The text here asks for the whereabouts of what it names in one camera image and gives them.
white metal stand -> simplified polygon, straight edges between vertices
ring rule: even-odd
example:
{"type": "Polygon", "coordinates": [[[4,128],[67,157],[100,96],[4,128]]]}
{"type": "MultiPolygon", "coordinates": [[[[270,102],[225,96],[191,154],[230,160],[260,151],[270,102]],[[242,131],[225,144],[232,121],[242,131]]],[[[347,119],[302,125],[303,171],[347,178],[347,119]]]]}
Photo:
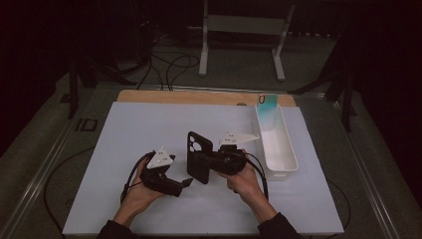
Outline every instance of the white metal stand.
{"type": "Polygon", "coordinates": [[[208,15],[208,0],[204,0],[204,19],[202,28],[202,52],[199,64],[199,76],[207,75],[208,64],[208,31],[235,32],[235,33],[255,33],[280,36],[277,48],[273,49],[274,66],[276,68],[277,80],[286,79],[283,71],[280,54],[288,34],[290,22],[292,20],[295,5],[289,8],[286,19],[273,18],[251,18],[239,16],[208,15]]]}

dark background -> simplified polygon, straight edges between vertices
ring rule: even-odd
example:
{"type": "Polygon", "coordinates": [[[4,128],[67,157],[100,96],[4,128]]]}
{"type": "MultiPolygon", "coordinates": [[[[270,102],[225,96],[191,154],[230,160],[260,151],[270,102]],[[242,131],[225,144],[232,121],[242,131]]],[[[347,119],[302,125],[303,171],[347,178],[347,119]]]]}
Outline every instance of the dark background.
{"type": "MultiPolygon", "coordinates": [[[[227,1],[215,0],[210,11],[266,17],[277,17],[286,11],[286,2],[259,1],[258,5],[257,1],[240,2],[231,8],[227,1]]],[[[335,70],[338,66],[332,62],[344,58],[355,63],[354,89],[361,92],[365,106],[422,205],[422,106],[418,94],[422,79],[421,5],[410,0],[370,4],[334,0],[297,2],[290,31],[296,37],[319,34],[338,38],[327,65],[335,70]]],[[[135,18],[137,24],[157,25],[182,40],[187,38],[188,25],[202,25],[201,1],[160,0],[153,4],[137,1],[137,4],[140,12],[135,18]]],[[[110,67],[115,67],[115,59],[136,61],[132,52],[139,38],[135,30],[121,31],[135,29],[135,22],[129,17],[132,15],[131,1],[119,1],[118,6],[107,0],[1,3],[0,154],[52,95],[55,82],[68,71],[69,42],[64,39],[110,67]],[[104,15],[115,21],[104,21],[104,15]],[[114,34],[126,34],[127,42],[117,42],[114,34]]],[[[141,30],[140,48],[144,54],[150,44],[148,36],[153,34],[149,30],[141,30]]]]}

person's right hand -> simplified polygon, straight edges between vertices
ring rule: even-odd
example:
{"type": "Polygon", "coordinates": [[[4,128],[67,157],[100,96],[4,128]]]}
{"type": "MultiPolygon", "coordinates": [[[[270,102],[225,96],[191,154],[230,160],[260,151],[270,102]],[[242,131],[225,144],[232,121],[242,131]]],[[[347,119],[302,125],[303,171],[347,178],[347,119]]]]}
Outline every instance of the person's right hand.
{"type": "Polygon", "coordinates": [[[217,172],[227,179],[227,187],[239,193],[242,200],[249,205],[259,223],[263,223],[276,216],[277,211],[265,197],[258,184],[254,167],[246,163],[242,171],[235,175],[217,172]]]}

person's right arm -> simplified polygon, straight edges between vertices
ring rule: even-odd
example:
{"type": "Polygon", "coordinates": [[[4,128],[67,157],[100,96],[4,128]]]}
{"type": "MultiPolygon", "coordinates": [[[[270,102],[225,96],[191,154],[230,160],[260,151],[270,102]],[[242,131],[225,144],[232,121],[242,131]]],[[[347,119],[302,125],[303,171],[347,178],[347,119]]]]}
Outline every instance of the person's right arm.
{"type": "Polygon", "coordinates": [[[227,179],[227,187],[239,193],[242,200],[251,208],[260,225],[261,238],[303,238],[289,223],[285,216],[271,205],[258,184],[255,169],[247,163],[243,170],[235,175],[219,173],[227,179]]]}

white triangular plastic part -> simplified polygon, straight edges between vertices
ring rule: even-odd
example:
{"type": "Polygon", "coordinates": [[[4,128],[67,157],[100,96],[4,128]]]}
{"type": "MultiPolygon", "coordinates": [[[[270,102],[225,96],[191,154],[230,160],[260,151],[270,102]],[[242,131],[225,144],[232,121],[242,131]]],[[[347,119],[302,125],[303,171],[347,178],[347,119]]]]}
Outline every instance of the white triangular plastic part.
{"type": "Polygon", "coordinates": [[[229,132],[223,137],[223,139],[220,140],[220,145],[238,144],[241,142],[256,140],[258,138],[260,137],[254,134],[229,132]]]}
{"type": "Polygon", "coordinates": [[[165,151],[164,147],[161,147],[156,153],[155,156],[151,159],[148,163],[146,168],[151,169],[160,166],[166,166],[173,163],[173,159],[171,159],[170,155],[165,151]]]}

